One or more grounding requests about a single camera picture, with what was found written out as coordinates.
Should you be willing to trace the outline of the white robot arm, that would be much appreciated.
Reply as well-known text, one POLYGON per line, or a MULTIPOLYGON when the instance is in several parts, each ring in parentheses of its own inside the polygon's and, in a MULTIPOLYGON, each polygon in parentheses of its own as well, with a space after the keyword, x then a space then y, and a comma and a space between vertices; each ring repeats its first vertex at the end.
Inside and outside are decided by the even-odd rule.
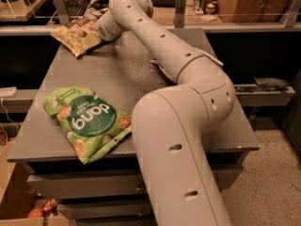
POLYGON ((220 66, 156 23, 148 0, 109 0, 97 22, 103 40, 131 31, 174 86, 135 105, 135 152, 158 226, 232 226, 202 145, 235 104, 234 86, 220 66))

